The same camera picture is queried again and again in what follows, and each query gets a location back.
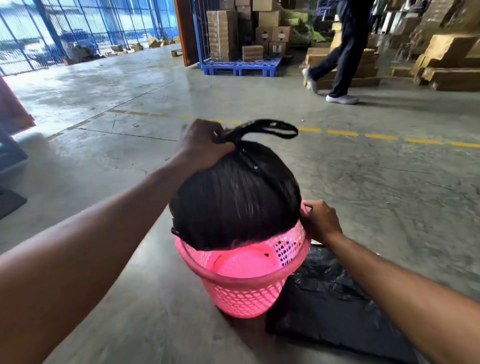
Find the black garbage bag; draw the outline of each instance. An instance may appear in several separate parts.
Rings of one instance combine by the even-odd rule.
[[[284,139],[298,129],[261,119],[227,131],[217,142],[236,150],[190,177],[170,202],[172,233],[196,250],[226,250],[287,232],[300,217],[301,196],[293,173],[268,147],[241,138],[267,133]]]
[[[418,364],[412,344],[327,248],[312,246],[267,312],[265,330]]]

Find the person's left hand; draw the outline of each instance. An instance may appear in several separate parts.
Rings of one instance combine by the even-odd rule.
[[[235,150],[232,142],[214,142],[223,132],[222,125],[216,121],[196,119],[183,133],[179,155],[186,157],[195,171],[212,167],[224,155]]]

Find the forearm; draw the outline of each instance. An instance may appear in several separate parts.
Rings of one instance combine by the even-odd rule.
[[[191,174],[175,158],[0,256],[2,361],[41,363],[104,297]]]
[[[478,362],[478,303],[382,259],[341,234],[329,246],[353,279],[435,363]]]

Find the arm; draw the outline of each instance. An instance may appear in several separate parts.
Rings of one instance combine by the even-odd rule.
[[[346,238],[335,209],[304,201],[301,213],[313,239],[323,242],[413,344],[435,363],[470,364],[480,358],[480,304],[391,263]]]
[[[0,256],[0,358],[42,363],[90,313],[183,182],[235,147],[197,120],[167,165]]]

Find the basket rim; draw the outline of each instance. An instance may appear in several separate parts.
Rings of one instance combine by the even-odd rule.
[[[254,278],[234,278],[234,277],[221,276],[217,273],[211,272],[208,269],[202,267],[188,253],[187,249],[185,248],[185,245],[187,243],[185,243],[180,238],[175,239],[175,245],[177,247],[177,250],[180,256],[185,261],[187,266],[197,276],[199,276],[203,281],[207,283],[214,284],[222,288],[236,290],[236,291],[240,291],[240,290],[252,291],[252,290],[267,288],[271,284],[274,284],[283,279],[287,279],[287,277],[291,273],[293,273],[298,267],[300,267],[302,262],[307,257],[311,242],[312,240],[310,239],[310,237],[307,237],[305,235],[305,239],[303,240],[302,246],[300,247],[300,250],[298,251],[297,255],[286,266],[281,267],[275,272],[266,274],[264,276],[254,277]]]

